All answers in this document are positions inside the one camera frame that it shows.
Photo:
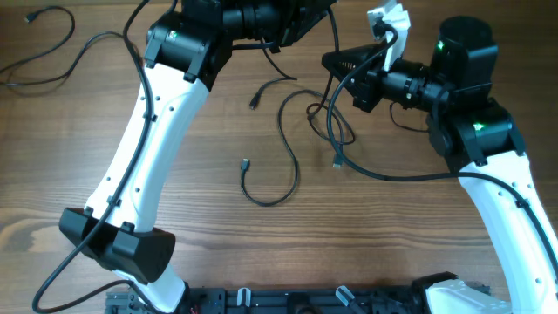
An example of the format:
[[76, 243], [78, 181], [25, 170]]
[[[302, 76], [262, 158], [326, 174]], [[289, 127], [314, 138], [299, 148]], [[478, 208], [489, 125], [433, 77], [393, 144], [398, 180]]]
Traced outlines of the black cable gold plug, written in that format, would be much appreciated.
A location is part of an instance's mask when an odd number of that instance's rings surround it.
[[[335, 51], [339, 51], [339, 38], [338, 38], [338, 31], [337, 31], [337, 21], [335, 19], [335, 15], [334, 15], [332, 9], [327, 9], [327, 12], [328, 12], [328, 15], [330, 17], [330, 23], [331, 23], [331, 28], [332, 28], [333, 38], [334, 38], [334, 48], [335, 48]], [[296, 78], [291, 77], [291, 76], [287, 75], [286, 73], [284, 73], [274, 63], [274, 61], [269, 56], [266, 48], [263, 48], [262, 52], [263, 52], [264, 56], [266, 57], [266, 59], [270, 62], [270, 64], [279, 72], [281, 77], [272, 79], [272, 80], [263, 84], [260, 87], [260, 89], [256, 92], [254, 97], [249, 102], [249, 108], [251, 110], [255, 110], [257, 108], [257, 106], [260, 103], [261, 96], [262, 96], [263, 92], [265, 91], [265, 89], [267, 87], [269, 87], [270, 85], [273, 85], [275, 83], [278, 83], [280, 81], [284, 81], [284, 80], [296, 80]], [[294, 97], [298, 94], [301, 94], [301, 93], [309, 93], [309, 94], [312, 94], [314, 96], [321, 97], [322, 99], [319, 103], [313, 103], [313, 104], [310, 104], [310, 105], [307, 106], [306, 114], [307, 114], [307, 121], [309, 122], [309, 125], [312, 128], [312, 130], [319, 137], [321, 137], [324, 140], [329, 140], [330, 138], [325, 133], [321, 132], [314, 125], [314, 119], [316, 118], [316, 116], [319, 114], [319, 112], [322, 109], [324, 109], [324, 110], [328, 109], [328, 107], [325, 105], [325, 103], [326, 102], [330, 103], [330, 100], [327, 98], [327, 96], [330, 93], [330, 88], [331, 88], [331, 85], [332, 85], [332, 81], [333, 81], [333, 75], [331, 74], [329, 79], [328, 79], [328, 83], [326, 85], [324, 93], [320, 93], [320, 92], [316, 92], [316, 91], [312, 91], [312, 90], [301, 90], [301, 91], [298, 91], [298, 92], [293, 92], [290, 96], [288, 96], [283, 101], [283, 103], [286, 104], [292, 97]], [[348, 146], [348, 145], [354, 143], [356, 141], [356, 135], [355, 135], [353, 129], [351, 128], [350, 124], [346, 121], [346, 119], [343, 117], [343, 115], [337, 109], [334, 110], [334, 112], [332, 114], [332, 118], [336, 121], [336, 123], [339, 127], [340, 141], [338, 142], [338, 145], [339, 145], [340, 149], [343, 149], [343, 146]]]

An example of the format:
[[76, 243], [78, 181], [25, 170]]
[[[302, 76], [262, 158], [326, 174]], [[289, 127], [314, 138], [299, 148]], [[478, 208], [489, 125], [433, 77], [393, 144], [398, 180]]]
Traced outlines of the black cable small plug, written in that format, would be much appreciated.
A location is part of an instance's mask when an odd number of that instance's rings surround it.
[[275, 94], [272, 107], [262, 113], [253, 113], [249, 97], [234, 98], [235, 137], [240, 141], [238, 152], [243, 159], [254, 162], [251, 170], [240, 170], [239, 192], [228, 203], [230, 208], [249, 213], [275, 205], [285, 204], [296, 195], [297, 187], [307, 174], [309, 183], [320, 196], [335, 186], [340, 188], [351, 179], [350, 169], [327, 166], [323, 162], [330, 149], [324, 140], [324, 113], [312, 120], [317, 128], [309, 139], [303, 136], [300, 126], [306, 116], [299, 110], [303, 101], [317, 103], [323, 99], [321, 92], [299, 90], [288, 95]]

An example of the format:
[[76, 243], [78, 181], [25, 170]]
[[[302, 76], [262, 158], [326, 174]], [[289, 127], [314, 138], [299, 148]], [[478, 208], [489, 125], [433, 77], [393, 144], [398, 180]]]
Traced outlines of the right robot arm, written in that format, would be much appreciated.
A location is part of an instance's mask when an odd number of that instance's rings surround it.
[[459, 180], [486, 226], [510, 299], [498, 301], [452, 279], [419, 290], [430, 313], [554, 313], [557, 237], [534, 187], [524, 139], [511, 114], [490, 96], [498, 55], [490, 26], [475, 17], [446, 19], [429, 65], [395, 53], [403, 32], [372, 20], [375, 44], [323, 55], [323, 66], [370, 112], [382, 99], [426, 112], [429, 141]]

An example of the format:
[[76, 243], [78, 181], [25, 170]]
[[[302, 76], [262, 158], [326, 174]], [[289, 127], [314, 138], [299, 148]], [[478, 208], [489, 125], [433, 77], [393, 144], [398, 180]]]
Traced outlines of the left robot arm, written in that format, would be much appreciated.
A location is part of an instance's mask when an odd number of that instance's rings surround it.
[[151, 312], [185, 313], [188, 285], [170, 259], [173, 234], [155, 226], [182, 139], [234, 51], [280, 51], [327, 14], [327, 1], [185, 1], [147, 33], [141, 88], [108, 168], [60, 231], [77, 253], [120, 276]]

